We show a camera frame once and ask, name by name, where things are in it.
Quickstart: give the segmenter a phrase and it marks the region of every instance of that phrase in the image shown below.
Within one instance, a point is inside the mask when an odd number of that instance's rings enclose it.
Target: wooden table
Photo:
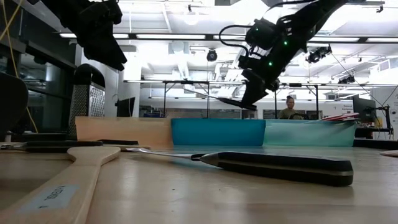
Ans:
[[[101,168],[87,223],[398,222],[398,158],[365,148],[267,147],[265,151],[351,159],[354,183],[342,188],[304,184],[124,152]],[[65,154],[0,153],[0,209],[71,163]]]

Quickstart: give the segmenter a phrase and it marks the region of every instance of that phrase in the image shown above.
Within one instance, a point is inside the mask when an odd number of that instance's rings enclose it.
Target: person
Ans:
[[[279,114],[278,114],[279,119],[301,119],[300,116],[291,117],[293,114],[296,113],[296,111],[293,109],[293,107],[294,107],[293,97],[291,97],[291,96],[286,97],[286,105],[287,105],[287,108],[283,109],[279,112]]]

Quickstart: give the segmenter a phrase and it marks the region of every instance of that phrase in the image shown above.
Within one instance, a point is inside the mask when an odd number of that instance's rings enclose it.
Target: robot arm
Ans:
[[[28,0],[36,4],[39,0]],[[117,70],[124,70],[127,62],[113,37],[113,24],[119,24],[122,12],[116,0],[92,2],[89,0],[41,0],[70,29],[84,48],[88,59],[97,60]]]
[[[251,50],[239,58],[239,67],[244,69],[242,75],[247,79],[246,91],[240,102],[227,99],[223,99],[223,102],[255,110],[256,106],[252,104],[268,95],[267,89],[276,91],[279,88],[278,77],[295,54],[300,49],[306,52],[307,42],[337,9],[350,0],[304,0],[294,3],[299,2],[309,4],[295,14],[279,18],[276,24],[265,19],[254,21],[245,38]],[[256,47],[268,53],[253,53],[252,49]],[[260,59],[250,57],[250,54],[256,54]]]

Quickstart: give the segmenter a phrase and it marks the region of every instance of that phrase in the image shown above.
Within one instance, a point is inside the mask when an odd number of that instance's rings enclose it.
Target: white label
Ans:
[[[43,209],[65,208],[79,188],[77,185],[60,185],[48,187],[41,191],[30,202],[19,209],[18,213],[36,212]]]

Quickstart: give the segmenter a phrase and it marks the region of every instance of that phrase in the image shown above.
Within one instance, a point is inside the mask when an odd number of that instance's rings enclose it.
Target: plastic container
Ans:
[[[268,119],[264,145],[351,147],[355,130],[355,122]]]
[[[265,120],[195,119],[171,120],[174,145],[261,146]]]

